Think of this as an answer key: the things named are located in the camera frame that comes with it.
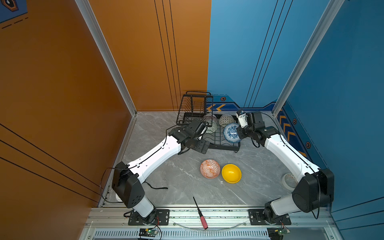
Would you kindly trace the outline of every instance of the wire basket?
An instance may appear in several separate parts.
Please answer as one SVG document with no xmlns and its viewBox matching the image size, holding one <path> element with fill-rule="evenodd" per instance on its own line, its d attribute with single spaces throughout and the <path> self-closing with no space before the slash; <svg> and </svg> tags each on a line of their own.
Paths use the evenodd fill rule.
<svg viewBox="0 0 384 240">
<path fill-rule="evenodd" d="M 213 96 L 209 92 L 188 91 L 181 99 L 179 112 L 177 114 L 176 124 L 190 124 L 192 119 L 202 121 L 207 127 L 212 127 L 214 117 L 219 119 L 221 114 L 212 114 Z M 213 133 L 205 133 L 203 139 L 210 142 L 209 148 L 230 150 L 237 152 L 240 149 L 240 143 L 230 143 L 225 140 L 223 127 L 217 123 L 217 130 Z"/>
</svg>

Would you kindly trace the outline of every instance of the blue and white floral plate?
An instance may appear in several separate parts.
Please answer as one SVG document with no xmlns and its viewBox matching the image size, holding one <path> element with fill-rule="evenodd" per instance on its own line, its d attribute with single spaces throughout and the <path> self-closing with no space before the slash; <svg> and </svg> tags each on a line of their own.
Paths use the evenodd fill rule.
<svg viewBox="0 0 384 240">
<path fill-rule="evenodd" d="M 223 130 L 223 135 L 225 140 L 227 140 L 230 143 L 238 143 L 241 141 L 239 138 L 239 135 L 237 134 L 237 127 L 240 125 L 237 123 L 230 123 L 225 126 Z"/>
</svg>

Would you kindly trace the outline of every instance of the robotic arm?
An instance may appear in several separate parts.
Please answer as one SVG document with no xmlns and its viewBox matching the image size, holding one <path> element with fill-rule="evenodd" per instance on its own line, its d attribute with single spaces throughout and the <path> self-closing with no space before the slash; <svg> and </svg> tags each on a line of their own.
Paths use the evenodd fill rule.
<svg viewBox="0 0 384 240">
<path fill-rule="evenodd" d="M 260 112 L 246 114 L 239 110 L 236 115 L 240 123 L 239 137 L 251 137 L 273 152 L 298 181 L 292 194 L 265 204 L 263 220 L 277 223 L 288 213 L 310 212 L 333 201 L 334 175 L 329 169 L 320 170 L 280 136 L 277 129 L 265 127 Z M 153 170 L 173 155 L 184 153 L 185 148 L 205 154 L 210 144 L 201 139 L 205 130 L 205 124 L 194 119 L 188 126 L 172 129 L 163 141 L 140 158 L 127 165 L 117 164 L 112 182 L 117 199 L 137 211 L 145 222 L 152 223 L 156 209 L 145 196 L 141 184 Z"/>
</svg>

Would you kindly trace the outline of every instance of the red screwdriver handle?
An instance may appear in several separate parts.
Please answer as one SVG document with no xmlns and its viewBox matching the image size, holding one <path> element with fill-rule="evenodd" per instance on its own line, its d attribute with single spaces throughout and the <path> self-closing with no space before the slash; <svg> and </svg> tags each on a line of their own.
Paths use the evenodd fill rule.
<svg viewBox="0 0 384 240">
<path fill-rule="evenodd" d="M 207 224 L 207 222 L 205 221 L 204 216 L 201 216 L 201 217 L 200 217 L 200 220 L 201 220 L 201 223 L 203 224 L 203 228 L 204 228 L 204 229 L 207 229 L 207 228 L 208 228 L 208 224 Z"/>
</svg>

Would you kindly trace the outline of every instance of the yellow bowl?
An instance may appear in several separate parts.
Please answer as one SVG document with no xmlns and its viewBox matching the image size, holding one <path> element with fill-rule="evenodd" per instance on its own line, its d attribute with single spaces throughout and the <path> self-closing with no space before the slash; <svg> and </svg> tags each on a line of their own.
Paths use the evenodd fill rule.
<svg viewBox="0 0 384 240">
<path fill-rule="evenodd" d="M 223 176 L 224 180 L 229 183 L 237 183 L 241 179 L 240 168 L 233 164 L 225 165 L 221 171 L 221 175 Z"/>
</svg>

